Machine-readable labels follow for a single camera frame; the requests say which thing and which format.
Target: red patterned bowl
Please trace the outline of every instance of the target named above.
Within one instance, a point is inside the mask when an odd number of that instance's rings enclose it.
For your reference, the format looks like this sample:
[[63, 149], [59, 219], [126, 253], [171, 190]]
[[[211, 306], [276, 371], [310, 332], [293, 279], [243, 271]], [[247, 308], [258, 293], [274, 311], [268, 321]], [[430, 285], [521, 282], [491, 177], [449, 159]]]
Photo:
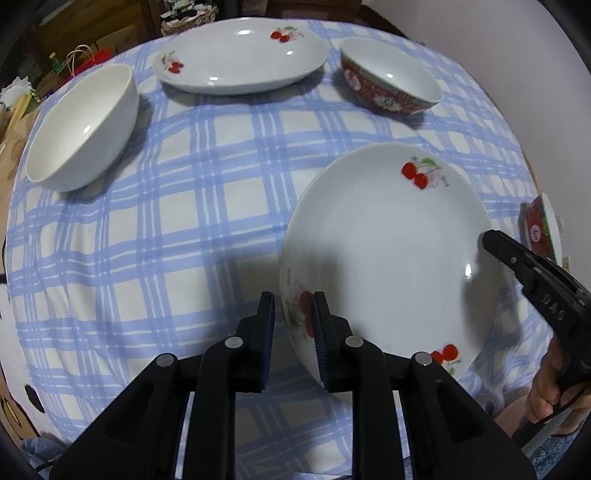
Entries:
[[340, 55], [347, 85], [376, 108], [418, 113], [443, 98], [437, 81], [417, 60], [385, 42], [348, 38]]
[[545, 193], [538, 195], [525, 209], [525, 224], [526, 244], [530, 250], [562, 267], [560, 228], [550, 199]]

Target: ceramic bowl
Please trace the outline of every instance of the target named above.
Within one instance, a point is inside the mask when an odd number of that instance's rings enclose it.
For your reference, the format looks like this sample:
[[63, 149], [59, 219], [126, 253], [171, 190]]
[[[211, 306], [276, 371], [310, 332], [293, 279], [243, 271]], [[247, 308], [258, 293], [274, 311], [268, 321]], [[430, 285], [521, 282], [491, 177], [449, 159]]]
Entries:
[[44, 118], [27, 155], [27, 177], [69, 192], [103, 173], [129, 140], [139, 97], [127, 65], [104, 66], [67, 92]]
[[538, 195], [525, 209], [527, 246], [533, 253], [562, 266], [560, 228], [554, 208], [545, 193]]
[[443, 98], [441, 87], [425, 68], [392, 45], [370, 38], [348, 38], [340, 53], [347, 85], [373, 107], [418, 113]]

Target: white bowl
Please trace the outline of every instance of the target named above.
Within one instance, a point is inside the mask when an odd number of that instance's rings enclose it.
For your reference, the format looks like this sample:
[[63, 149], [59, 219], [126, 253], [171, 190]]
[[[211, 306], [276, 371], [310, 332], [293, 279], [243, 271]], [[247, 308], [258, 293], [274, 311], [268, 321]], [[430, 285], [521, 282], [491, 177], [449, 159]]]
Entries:
[[417, 113], [443, 99], [441, 87], [423, 65], [393, 45], [354, 37], [341, 44], [340, 53], [347, 85], [374, 107]]
[[43, 120], [27, 155], [29, 180], [58, 192], [90, 183], [124, 149], [138, 105], [129, 66], [108, 65], [88, 75]]

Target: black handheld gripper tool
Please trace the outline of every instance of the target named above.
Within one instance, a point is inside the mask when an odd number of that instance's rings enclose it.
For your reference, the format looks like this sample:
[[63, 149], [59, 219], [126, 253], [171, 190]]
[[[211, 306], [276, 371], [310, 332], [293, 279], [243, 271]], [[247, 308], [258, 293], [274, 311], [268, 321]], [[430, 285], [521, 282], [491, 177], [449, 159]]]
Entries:
[[[482, 236], [482, 245], [514, 273], [521, 292], [550, 325], [563, 351], [564, 368], [558, 378], [560, 392], [591, 381], [591, 294], [572, 275], [540, 257], [499, 230]], [[586, 392], [582, 388], [566, 405], [537, 423], [524, 419], [513, 440], [527, 455], [541, 446], [571, 413]]]
[[157, 356], [66, 450], [50, 479], [174, 480], [193, 391], [183, 479], [233, 479], [236, 392], [265, 389], [274, 322], [274, 296], [263, 292], [236, 335], [203, 355]]
[[332, 315], [322, 292], [314, 294], [311, 312], [324, 388], [353, 392], [353, 480], [405, 478], [393, 390], [415, 479], [536, 478], [517, 445], [431, 355], [382, 352]]

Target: oval plate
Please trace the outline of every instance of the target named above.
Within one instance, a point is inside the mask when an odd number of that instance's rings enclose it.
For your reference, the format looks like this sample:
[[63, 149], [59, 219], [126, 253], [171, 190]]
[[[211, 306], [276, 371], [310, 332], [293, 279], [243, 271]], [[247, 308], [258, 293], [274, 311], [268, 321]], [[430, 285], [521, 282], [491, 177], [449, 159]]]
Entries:
[[186, 92], [241, 95], [294, 83], [322, 67], [328, 54], [305, 22], [237, 18], [182, 33], [160, 50], [152, 68]]

